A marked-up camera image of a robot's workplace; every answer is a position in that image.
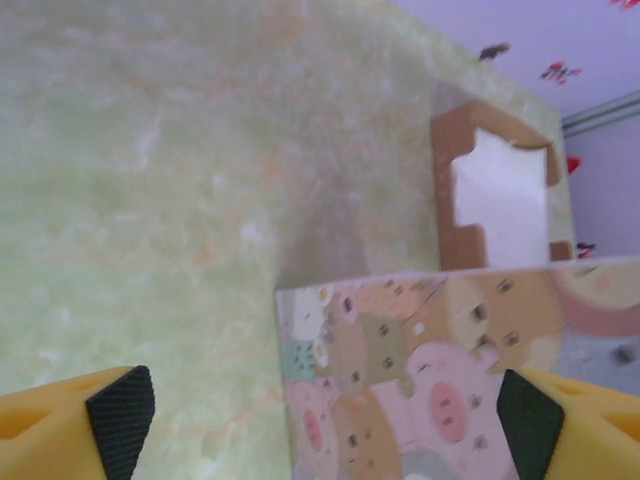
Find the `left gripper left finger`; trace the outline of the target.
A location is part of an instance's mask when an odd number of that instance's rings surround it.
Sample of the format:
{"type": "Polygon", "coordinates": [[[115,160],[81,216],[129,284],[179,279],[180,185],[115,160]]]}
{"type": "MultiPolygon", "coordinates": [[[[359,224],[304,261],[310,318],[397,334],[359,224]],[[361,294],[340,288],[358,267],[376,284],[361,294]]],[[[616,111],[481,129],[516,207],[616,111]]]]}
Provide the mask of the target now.
{"type": "Polygon", "coordinates": [[[130,479],[155,414],[150,370],[122,366],[1,397],[1,477],[130,479]]]}

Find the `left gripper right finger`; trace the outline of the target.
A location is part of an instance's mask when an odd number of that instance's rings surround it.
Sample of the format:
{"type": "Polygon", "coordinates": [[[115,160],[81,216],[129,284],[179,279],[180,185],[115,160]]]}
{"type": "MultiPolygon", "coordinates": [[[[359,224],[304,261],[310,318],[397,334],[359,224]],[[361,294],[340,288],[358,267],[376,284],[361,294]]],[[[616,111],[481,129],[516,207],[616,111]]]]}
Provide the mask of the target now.
{"type": "Polygon", "coordinates": [[[497,413],[521,479],[639,480],[639,398],[509,369],[497,413]]]}

